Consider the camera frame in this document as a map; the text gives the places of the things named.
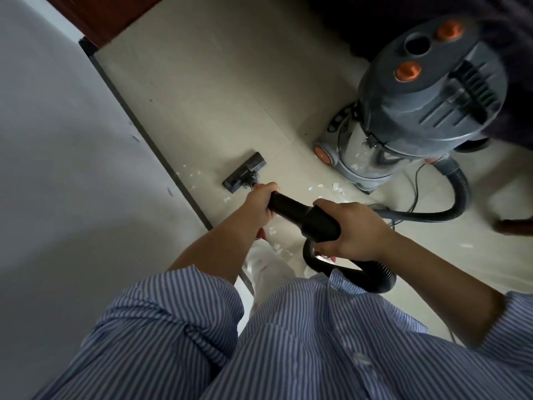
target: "reddish-brown door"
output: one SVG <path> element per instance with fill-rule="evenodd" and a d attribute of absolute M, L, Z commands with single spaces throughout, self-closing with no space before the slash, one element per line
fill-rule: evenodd
<path fill-rule="evenodd" d="M 102 47 L 161 0 L 48 0 L 98 47 Z"/>

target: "orange cap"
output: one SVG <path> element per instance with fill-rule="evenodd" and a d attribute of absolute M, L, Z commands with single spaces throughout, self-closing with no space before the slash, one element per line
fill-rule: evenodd
<path fill-rule="evenodd" d="M 331 164 L 330 155 L 328 153 L 326 153 L 320 147 L 315 147 L 315 154 L 324 164 L 327 164 L 327 165 Z"/>
<path fill-rule="evenodd" d="M 422 71 L 422 66 L 417 62 L 403 62 L 396 69 L 396 80 L 398 81 L 413 81 Z"/>
<path fill-rule="evenodd" d="M 436 30 L 436 37 L 438 40 L 448 42 L 450 40 L 461 38 L 464 31 L 465 27 L 461 22 L 456 19 L 450 19 Z"/>

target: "pant leg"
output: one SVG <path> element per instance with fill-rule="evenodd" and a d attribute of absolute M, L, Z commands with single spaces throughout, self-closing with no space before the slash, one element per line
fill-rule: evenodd
<path fill-rule="evenodd" d="M 296 275 L 274 248 L 263 239 L 253 242 L 246 256 L 246 264 L 252 274 L 255 292 L 254 303 L 250 311 L 250 316 L 252 316 L 271 293 Z"/>

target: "forearm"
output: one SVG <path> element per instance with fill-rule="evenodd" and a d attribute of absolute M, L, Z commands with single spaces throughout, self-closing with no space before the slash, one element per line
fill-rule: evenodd
<path fill-rule="evenodd" d="M 205 274 L 234 284 L 260 224 L 241 207 L 192 243 L 169 271 L 195 265 Z"/>
<path fill-rule="evenodd" d="M 483 342 L 505 297 L 412 240 L 391 234 L 380 261 L 413 287 L 465 345 Z"/>

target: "tiled floor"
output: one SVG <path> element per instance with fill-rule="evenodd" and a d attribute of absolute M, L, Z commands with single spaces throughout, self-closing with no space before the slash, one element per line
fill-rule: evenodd
<path fill-rule="evenodd" d="M 215 224 L 246 194 L 227 200 L 221 182 L 254 151 L 267 161 L 261 180 L 277 181 L 284 194 L 308 205 L 319 196 L 400 209 L 412 202 L 403 174 L 365 196 L 312 153 L 313 138 L 356 98 L 367 63 L 352 57 L 303 0 L 164 0 L 97 60 Z M 526 166 L 533 154 L 495 143 L 457 159 L 473 185 L 474 207 L 455 221 L 404 222 L 398 230 L 498 289 L 533 291 L 533 239 L 498 235 L 485 220 L 490 211 L 533 214 Z M 334 182 L 345 196 L 332 189 Z M 418 211 L 451 205 L 450 187 L 434 168 L 422 169 L 420 193 Z M 279 218 L 270 227 L 276 232 L 270 242 L 280 244 L 303 275 L 297 228 Z M 446 326 L 405 283 L 385 296 L 449 339 Z"/>

